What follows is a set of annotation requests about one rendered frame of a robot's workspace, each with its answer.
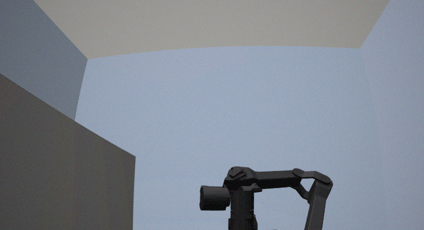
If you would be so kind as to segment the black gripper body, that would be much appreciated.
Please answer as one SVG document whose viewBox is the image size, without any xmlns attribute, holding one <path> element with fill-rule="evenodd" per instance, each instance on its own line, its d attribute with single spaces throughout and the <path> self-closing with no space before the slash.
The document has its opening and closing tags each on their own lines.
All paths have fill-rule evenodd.
<svg viewBox="0 0 424 230">
<path fill-rule="evenodd" d="M 254 230 L 254 210 L 231 210 L 230 230 Z"/>
</svg>

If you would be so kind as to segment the dark grey wall panel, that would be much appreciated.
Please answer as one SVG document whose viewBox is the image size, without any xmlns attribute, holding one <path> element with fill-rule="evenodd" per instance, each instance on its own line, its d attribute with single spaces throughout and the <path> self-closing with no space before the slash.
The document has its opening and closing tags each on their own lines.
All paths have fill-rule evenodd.
<svg viewBox="0 0 424 230">
<path fill-rule="evenodd" d="M 135 163 L 0 73 L 0 230 L 133 230 Z"/>
</svg>

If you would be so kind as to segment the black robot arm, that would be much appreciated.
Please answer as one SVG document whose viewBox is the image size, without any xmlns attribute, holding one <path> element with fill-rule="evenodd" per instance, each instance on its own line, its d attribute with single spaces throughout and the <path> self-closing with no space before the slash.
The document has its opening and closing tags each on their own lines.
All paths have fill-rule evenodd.
<svg viewBox="0 0 424 230">
<path fill-rule="evenodd" d="M 301 184 L 302 179 L 315 179 L 310 190 Z M 326 199 L 333 187 L 332 180 L 318 171 L 303 171 L 299 168 L 280 171 L 254 171 L 249 167 L 234 166 L 228 170 L 223 186 L 201 185 L 200 210 L 232 211 L 254 210 L 254 193 L 262 189 L 295 189 L 307 200 L 309 211 L 304 230 L 322 230 Z"/>
</svg>

